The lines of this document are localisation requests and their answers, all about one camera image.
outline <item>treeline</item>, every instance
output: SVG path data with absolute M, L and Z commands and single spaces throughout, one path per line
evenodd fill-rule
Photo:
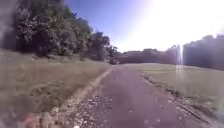
M 205 36 L 182 46 L 174 45 L 165 52 L 156 49 L 120 54 L 120 63 L 183 64 L 224 70 L 224 35 Z
M 17 0 L 12 23 L 16 38 L 5 41 L 4 48 L 94 60 L 110 60 L 116 52 L 108 36 L 94 31 L 63 0 Z

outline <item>blue sky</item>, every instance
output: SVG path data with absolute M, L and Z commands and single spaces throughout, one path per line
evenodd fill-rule
M 223 28 L 223 0 L 66 0 L 120 51 L 166 50 Z

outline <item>paved path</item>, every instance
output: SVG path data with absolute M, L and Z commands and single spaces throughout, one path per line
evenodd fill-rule
M 102 85 L 79 108 L 81 128 L 203 128 L 202 122 L 133 71 L 115 69 Z

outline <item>grass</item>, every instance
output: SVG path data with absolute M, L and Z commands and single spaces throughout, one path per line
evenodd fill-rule
M 1 51 L 0 113 L 49 111 L 108 68 L 90 60 L 64 63 Z
M 191 105 L 224 120 L 224 71 L 166 64 L 128 64 L 165 90 L 191 99 Z

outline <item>asphalt road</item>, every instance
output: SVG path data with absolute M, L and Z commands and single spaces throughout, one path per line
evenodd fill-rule
M 117 68 L 96 93 L 79 106 L 74 122 L 81 128 L 203 128 L 203 122 L 182 110 L 137 73 Z

